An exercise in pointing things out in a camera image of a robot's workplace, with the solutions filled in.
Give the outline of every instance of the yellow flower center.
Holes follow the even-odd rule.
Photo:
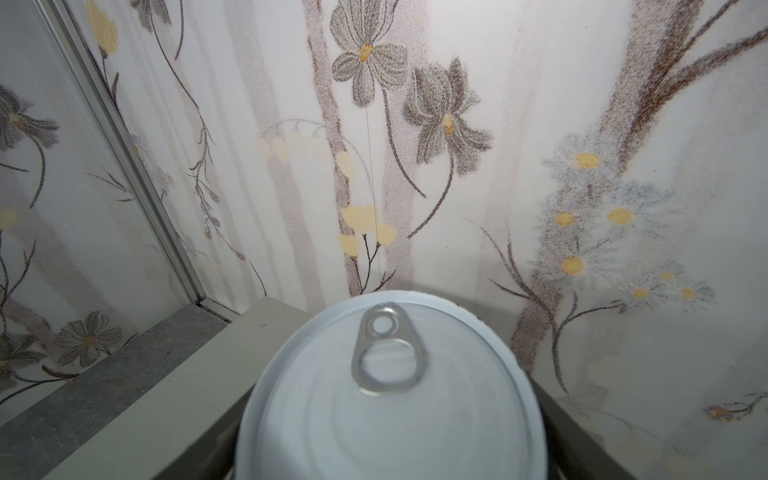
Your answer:
[[[570,214],[568,212],[563,212],[561,214],[558,214],[554,221],[557,225],[562,225],[563,227],[565,225],[570,225],[571,223],[574,223],[574,216],[573,214]]]
[[[445,132],[446,137],[453,135],[453,117],[451,114],[445,114],[442,118],[442,130]]]
[[[22,121],[22,118],[19,117],[17,114],[10,114],[8,116],[8,119],[10,120],[10,122],[12,124],[16,125],[19,128],[21,128],[22,125],[24,125],[24,122]]]
[[[373,51],[373,45],[363,45],[360,48],[360,61],[368,61],[368,57],[371,56]]]
[[[600,164],[600,157],[593,154],[579,154],[574,158],[574,162],[579,168],[595,168]]]
[[[578,275],[584,271],[584,261],[579,257],[566,258],[561,268],[568,275]]]
[[[626,208],[617,208],[611,210],[608,219],[617,225],[626,225],[632,221],[632,212]]]

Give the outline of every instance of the pull tab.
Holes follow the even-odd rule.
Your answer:
[[[380,318],[390,321],[389,328],[385,331],[378,331],[374,327],[373,323]],[[409,379],[394,383],[380,382],[371,377],[362,367],[362,357],[368,349],[374,345],[388,342],[404,343],[413,349],[413,355],[416,358],[416,371]],[[380,396],[405,392],[419,383],[425,368],[426,351],[413,329],[408,314],[402,307],[396,303],[382,303],[374,306],[362,316],[360,331],[355,343],[355,354],[352,358],[352,377],[363,393]]]

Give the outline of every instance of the metal lid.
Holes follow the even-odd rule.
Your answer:
[[[358,296],[310,320],[253,389],[237,445],[237,480],[545,474],[538,404],[508,347],[416,292]]]

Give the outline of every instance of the can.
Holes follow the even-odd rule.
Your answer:
[[[543,480],[528,377],[469,311],[425,293],[357,296],[312,318],[251,392],[236,480]]]

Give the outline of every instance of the floral wallpaper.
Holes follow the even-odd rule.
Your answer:
[[[768,6],[68,4],[216,301],[435,293],[638,478],[761,478]]]
[[[2,424],[187,300],[40,12],[0,12]]]

